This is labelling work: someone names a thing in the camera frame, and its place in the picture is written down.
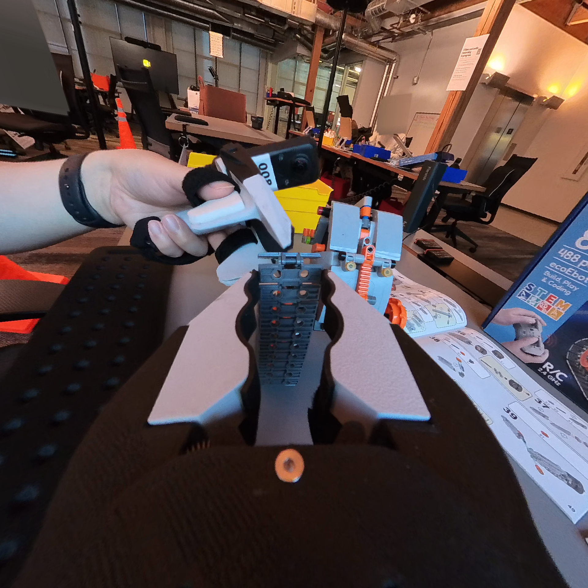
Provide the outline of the orange traffic cone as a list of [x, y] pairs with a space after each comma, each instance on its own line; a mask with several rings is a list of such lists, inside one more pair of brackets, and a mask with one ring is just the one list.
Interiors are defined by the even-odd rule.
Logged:
[[115, 98], [116, 104], [116, 120], [119, 130], [119, 146], [117, 149], [137, 149], [133, 133], [128, 124], [128, 120], [123, 110], [122, 101], [120, 98]]

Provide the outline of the white paper notice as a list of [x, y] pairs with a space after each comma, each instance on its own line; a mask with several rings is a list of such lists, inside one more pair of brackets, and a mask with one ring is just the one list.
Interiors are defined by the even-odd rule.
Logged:
[[465, 40], [446, 91], [466, 90], [488, 37], [489, 34], [485, 34]]

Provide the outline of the black wristband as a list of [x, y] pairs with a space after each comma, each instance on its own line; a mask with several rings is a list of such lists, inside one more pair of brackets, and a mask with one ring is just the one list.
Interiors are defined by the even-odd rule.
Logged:
[[65, 210], [78, 224], [92, 229], [121, 227], [105, 220], [88, 201], [81, 176], [87, 153], [71, 156], [63, 161], [58, 175], [58, 187]]

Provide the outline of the black dotted panel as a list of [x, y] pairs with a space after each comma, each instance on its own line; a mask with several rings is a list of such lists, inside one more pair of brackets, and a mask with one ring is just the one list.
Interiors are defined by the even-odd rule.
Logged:
[[114, 392], [161, 344], [172, 268], [132, 247], [88, 255], [1, 382], [1, 587]]

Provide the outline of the grey desk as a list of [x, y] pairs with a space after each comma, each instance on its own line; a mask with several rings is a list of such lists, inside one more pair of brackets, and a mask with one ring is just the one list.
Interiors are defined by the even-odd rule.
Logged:
[[[467, 314], [470, 328], [480, 327], [487, 317], [489, 311], [484, 305], [424, 265], [407, 250], [401, 254], [398, 267], [411, 280], [443, 292], [457, 301]], [[226, 290], [217, 280], [216, 268], [214, 256], [191, 265], [173, 267], [164, 339], [178, 327], [188, 324]], [[308, 357], [299, 385], [289, 388], [291, 397], [285, 400], [283, 406], [278, 400], [282, 390], [280, 387], [263, 389], [259, 443], [275, 445], [278, 442], [311, 441], [308, 427], [302, 423], [302, 418], [306, 415], [305, 409], [310, 405], [312, 392], [299, 389], [305, 385], [317, 385], [319, 372], [317, 361]], [[587, 587], [587, 544], [578, 528], [523, 468], [510, 456], [508, 460], [525, 494], [537, 531], [562, 576], [570, 587]]]

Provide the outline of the long wooden table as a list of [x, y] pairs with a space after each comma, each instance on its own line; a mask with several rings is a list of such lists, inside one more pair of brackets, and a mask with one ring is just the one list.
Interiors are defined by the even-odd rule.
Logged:
[[[389, 163], [365, 158], [356, 153], [333, 146], [322, 146], [319, 153], [322, 162], [334, 162], [336, 159], [342, 158], [344, 163], [352, 165], [353, 172], [363, 174], [364, 178], [377, 178], [406, 190], [412, 189], [420, 172], [420, 168], [415, 171], [402, 169]], [[438, 184], [437, 190], [439, 192], [447, 192], [448, 194], [483, 194], [486, 188], [469, 182], [454, 183], [441, 181]]]

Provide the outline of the brown cardboard box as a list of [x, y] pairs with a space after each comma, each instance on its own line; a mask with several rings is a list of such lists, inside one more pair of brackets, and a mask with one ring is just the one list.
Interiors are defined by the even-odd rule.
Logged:
[[246, 96], [239, 92], [233, 92], [218, 88], [214, 85], [206, 85], [200, 81], [199, 114], [228, 121], [246, 123]]

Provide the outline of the blue toy robot box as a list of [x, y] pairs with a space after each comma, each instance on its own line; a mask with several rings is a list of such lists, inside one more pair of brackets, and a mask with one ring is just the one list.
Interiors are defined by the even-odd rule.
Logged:
[[483, 328], [587, 410], [587, 195], [513, 283]]

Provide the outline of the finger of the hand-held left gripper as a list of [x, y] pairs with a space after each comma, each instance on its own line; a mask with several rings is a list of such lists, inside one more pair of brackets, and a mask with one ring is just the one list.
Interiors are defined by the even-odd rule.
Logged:
[[278, 244], [277, 251], [287, 251], [292, 246], [292, 225], [273, 190], [262, 177], [249, 177], [243, 181], [241, 195], [251, 197], [258, 218]]
[[218, 280], [231, 286], [259, 266], [258, 252], [234, 252], [217, 267]]

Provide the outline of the open instruction booklet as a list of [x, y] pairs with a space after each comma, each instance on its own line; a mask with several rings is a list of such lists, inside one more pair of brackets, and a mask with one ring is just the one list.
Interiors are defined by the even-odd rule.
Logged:
[[587, 513], [587, 422], [484, 334], [457, 302], [394, 272], [405, 331], [468, 395], [503, 449], [578, 526]]

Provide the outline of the elevator door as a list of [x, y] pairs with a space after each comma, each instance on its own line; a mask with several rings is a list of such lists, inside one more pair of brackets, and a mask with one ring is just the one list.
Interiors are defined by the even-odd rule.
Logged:
[[507, 87], [497, 92], [462, 160], [468, 182], [483, 184], [499, 165], [533, 100]]

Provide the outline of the black pole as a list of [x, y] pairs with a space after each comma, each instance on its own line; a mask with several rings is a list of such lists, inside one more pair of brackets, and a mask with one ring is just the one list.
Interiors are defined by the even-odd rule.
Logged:
[[343, 45], [343, 34], [344, 32], [349, 31], [351, 33], [361, 33], [367, 30], [367, 20], [364, 17], [364, 13], [368, 3], [369, 1], [326, 1], [326, 4], [333, 9], [333, 13], [327, 13], [321, 8], [317, 9], [315, 17], [316, 27], [329, 29], [336, 33], [336, 46], [334, 49], [334, 55], [330, 58], [332, 67], [329, 81], [327, 83], [325, 103], [322, 108], [323, 118], [319, 136], [319, 146], [322, 145], [323, 136], [327, 126], [329, 106], [336, 77], [337, 61]]
[[86, 88], [86, 93], [88, 95], [89, 104], [92, 112], [92, 119], [93, 125], [95, 129], [96, 136], [98, 138], [99, 148], [101, 150], [107, 150], [107, 143], [104, 136], [104, 130], [102, 128], [102, 120], [100, 118], [100, 109], [98, 105], [98, 99], [96, 97], [96, 92], [94, 89], [92, 77], [91, 77], [91, 70], [89, 68], [88, 57], [86, 54], [84, 37], [82, 33], [81, 24], [79, 21], [79, 14], [77, 11], [77, 6], [75, 1], [67, 1], [68, 11], [70, 13], [70, 20], [72, 23], [75, 43], [77, 46], [77, 54], [79, 57], [82, 74], [84, 77], [84, 83]]

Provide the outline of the grey orange block toy robot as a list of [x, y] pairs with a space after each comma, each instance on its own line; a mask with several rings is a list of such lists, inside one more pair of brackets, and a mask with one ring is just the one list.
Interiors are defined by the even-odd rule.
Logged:
[[374, 210], [372, 198], [357, 204], [333, 202], [318, 210], [310, 263], [331, 270], [390, 323], [405, 327], [406, 309], [394, 298], [393, 268], [401, 258], [403, 221]]

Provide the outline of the dark slim upright device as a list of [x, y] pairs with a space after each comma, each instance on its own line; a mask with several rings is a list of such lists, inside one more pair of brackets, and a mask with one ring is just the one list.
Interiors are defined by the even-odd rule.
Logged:
[[403, 208], [403, 233], [418, 230], [446, 169], [444, 162], [429, 160], [423, 163]]

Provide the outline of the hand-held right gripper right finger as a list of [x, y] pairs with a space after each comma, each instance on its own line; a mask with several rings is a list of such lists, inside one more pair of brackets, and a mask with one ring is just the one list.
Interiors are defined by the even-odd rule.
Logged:
[[383, 419], [428, 421], [390, 322], [329, 270], [322, 273], [321, 298], [330, 343], [309, 409], [313, 443], [332, 443], [348, 422], [370, 435]]

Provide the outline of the dark grey toy track belt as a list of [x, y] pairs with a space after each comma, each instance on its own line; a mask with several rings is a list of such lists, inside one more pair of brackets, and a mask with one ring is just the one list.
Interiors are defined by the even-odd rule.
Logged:
[[262, 385], [298, 383], [319, 305], [322, 269], [312, 254], [259, 254], [258, 369]]

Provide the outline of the black monitor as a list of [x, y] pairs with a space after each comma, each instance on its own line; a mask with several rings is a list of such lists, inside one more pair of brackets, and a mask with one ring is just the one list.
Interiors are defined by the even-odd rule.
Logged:
[[119, 65], [134, 70], [150, 71], [153, 86], [158, 91], [179, 94], [178, 62], [175, 54], [145, 48], [124, 40], [110, 38], [117, 79], [121, 80]]

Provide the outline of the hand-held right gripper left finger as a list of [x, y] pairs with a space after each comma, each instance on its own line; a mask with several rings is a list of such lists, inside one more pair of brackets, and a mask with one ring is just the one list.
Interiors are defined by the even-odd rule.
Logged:
[[246, 273], [188, 325], [148, 423], [236, 422], [248, 445], [258, 430], [261, 386], [254, 348], [259, 273]]

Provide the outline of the person's left forearm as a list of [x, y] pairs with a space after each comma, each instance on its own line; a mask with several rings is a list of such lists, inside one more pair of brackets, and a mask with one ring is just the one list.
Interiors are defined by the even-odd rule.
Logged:
[[64, 209], [62, 160], [1, 163], [1, 254], [33, 251], [84, 231]]

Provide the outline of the wooden pillar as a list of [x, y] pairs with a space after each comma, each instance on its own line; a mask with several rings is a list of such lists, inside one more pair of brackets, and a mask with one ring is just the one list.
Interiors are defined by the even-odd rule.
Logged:
[[480, 59], [466, 90], [449, 92], [436, 126], [430, 136], [425, 150], [426, 153], [438, 151], [446, 144], [452, 142], [452, 137], [514, 5], [515, 1], [488, 1], [486, 3], [473, 37], [489, 34], [488, 40], [482, 50]]

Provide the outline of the light background desk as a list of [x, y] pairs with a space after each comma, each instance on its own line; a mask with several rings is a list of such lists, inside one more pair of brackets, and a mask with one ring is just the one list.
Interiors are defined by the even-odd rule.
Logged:
[[165, 121], [165, 125], [170, 131], [186, 133], [216, 149], [227, 143], [240, 143], [248, 148], [284, 141], [283, 137], [269, 131], [256, 130], [245, 123], [209, 116], [172, 114]]

